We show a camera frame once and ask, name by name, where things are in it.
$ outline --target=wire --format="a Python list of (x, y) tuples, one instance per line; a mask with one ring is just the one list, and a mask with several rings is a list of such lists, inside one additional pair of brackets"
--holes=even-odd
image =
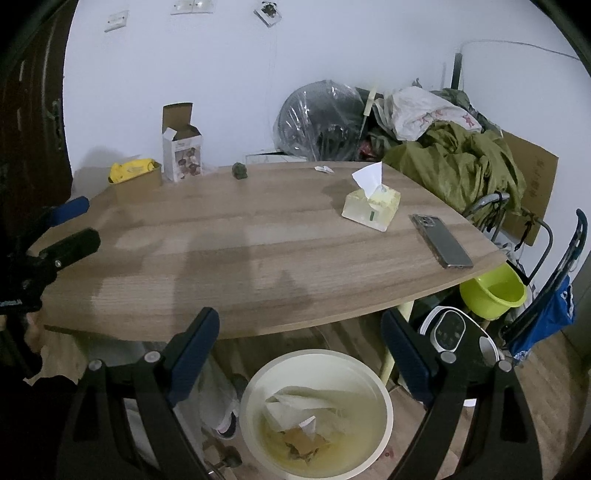
[(526, 42), (522, 42), (522, 41), (512, 41), (512, 40), (492, 40), (492, 39), (487, 39), (487, 38), (483, 38), (481, 40), (465, 41), (464, 43), (462, 43), (460, 45), (460, 53), (462, 53), (462, 51), (466, 45), (469, 45), (471, 43), (508, 43), (511, 45), (522, 45), (524, 47), (534, 47), (534, 48), (538, 48), (539, 50), (544, 50), (544, 51), (547, 51), (550, 53), (556, 53), (557, 55), (562, 55), (563, 57), (568, 57), (573, 60), (581, 61), (581, 59), (576, 57), (575, 55), (570, 55), (568, 53), (563, 53), (561, 51), (551, 50), (550, 48), (540, 47), (539, 45), (534, 45), (533, 43), (526, 43)]

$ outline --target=green fabric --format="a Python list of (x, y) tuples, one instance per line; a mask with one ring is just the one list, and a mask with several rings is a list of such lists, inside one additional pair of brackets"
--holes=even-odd
[[(383, 162), (460, 213), (495, 190), (511, 195), (509, 211), (521, 211), (524, 176), (506, 142), (492, 130), (469, 132), (454, 123), (435, 122), (416, 142), (391, 148)], [(488, 212), (480, 210), (474, 221)]]

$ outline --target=table top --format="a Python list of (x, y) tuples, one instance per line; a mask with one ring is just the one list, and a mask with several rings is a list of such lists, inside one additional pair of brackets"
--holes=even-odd
[[(97, 253), (60, 272), (43, 302), (47, 324), (126, 340), (169, 340), (202, 307), (220, 313), (220, 338), (336, 322), (415, 300), (476, 277), (504, 255), (466, 219), (394, 169), (383, 183), (401, 193), (385, 233), (341, 217), (361, 163), (230, 168), (167, 183), (140, 202), (113, 191), (50, 229), (34, 251), (91, 226)], [(436, 215), (470, 255), (445, 269), (409, 218)]]

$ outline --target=crumpled paper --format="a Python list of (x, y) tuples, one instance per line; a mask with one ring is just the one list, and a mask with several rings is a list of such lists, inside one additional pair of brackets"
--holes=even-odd
[(324, 445), (349, 432), (338, 406), (310, 388), (288, 387), (269, 397), (263, 415), (273, 432), (291, 448), (291, 458), (309, 462)]

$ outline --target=table leg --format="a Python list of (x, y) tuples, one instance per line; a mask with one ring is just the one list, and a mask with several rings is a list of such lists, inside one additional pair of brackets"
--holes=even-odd
[[(409, 320), (410, 314), (413, 311), (414, 300), (407, 301), (405, 303), (401, 303), (396, 308), (402, 314), (406, 321)], [(392, 370), (394, 369), (394, 358), (386, 347), (386, 353), (384, 354), (384, 359), (382, 360), (382, 368), (379, 371), (379, 379), (385, 385), (388, 383), (390, 375), (392, 374)]]

